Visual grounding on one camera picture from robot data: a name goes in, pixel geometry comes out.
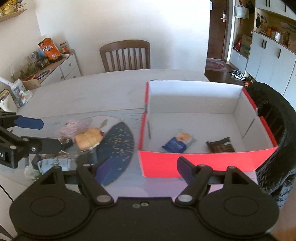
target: door handle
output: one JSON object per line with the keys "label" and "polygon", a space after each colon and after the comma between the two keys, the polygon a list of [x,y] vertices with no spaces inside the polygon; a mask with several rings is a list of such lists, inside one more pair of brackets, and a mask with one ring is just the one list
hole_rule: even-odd
{"label": "door handle", "polygon": [[226,11],[223,11],[223,13],[222,13],[222,18],[220,18],[220,19],[222,19],[222,22],[223,22],[223,23],[226,22]]}

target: orange snack bag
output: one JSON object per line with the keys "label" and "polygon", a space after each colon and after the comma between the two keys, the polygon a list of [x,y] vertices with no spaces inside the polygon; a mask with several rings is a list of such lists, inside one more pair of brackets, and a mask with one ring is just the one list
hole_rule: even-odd
{"label": "orange snack bag", "polygon": [[63,59],[61,53],[59,52],[58,48],[55,46],[51,38],[44,39],[38,45],[51,63],[55,63]]}

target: black jacket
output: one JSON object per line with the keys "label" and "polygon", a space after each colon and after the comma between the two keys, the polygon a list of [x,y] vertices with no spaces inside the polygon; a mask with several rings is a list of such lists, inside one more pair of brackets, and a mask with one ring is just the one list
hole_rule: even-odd
{"label": "black jacket", "polygon": [[265,118],[279,146],[256,173],[259,185],[281,207],[295,180],[296,112],[281,94],[266,84],[254,83],[247,91],[258,107],[258,115]]}

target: hanging bag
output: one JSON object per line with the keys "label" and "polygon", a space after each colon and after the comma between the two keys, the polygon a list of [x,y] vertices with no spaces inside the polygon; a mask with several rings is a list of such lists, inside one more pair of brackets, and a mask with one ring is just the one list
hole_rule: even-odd
{"label": "hanging bag", "polygon": [[234,6],[234,16],[236,18],[249,18],[249,9],[242,5],[241,0],[239,0],[237,6]]}

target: sneaker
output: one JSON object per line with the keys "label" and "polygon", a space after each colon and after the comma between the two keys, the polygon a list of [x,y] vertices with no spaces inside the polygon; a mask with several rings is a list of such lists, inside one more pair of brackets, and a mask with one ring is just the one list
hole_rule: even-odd
{"label": "sneaker", "polygon": [[247,78],[242,74],[242,72],[240,72],[240,73],[237,72],[237,73],[234,75],[234,77],[235,77],[236,79],[240,79],[240,80],[243,80],[243,81],[247,80]]}
{"label": "sneaker", "polygon": [[238,71],[239,71],[238,69],[234,69],[234,70],[232,70],[230,73],[231,73],[232,76],[234,76],[234,75],[236,75],[236,73],[237,73]]}

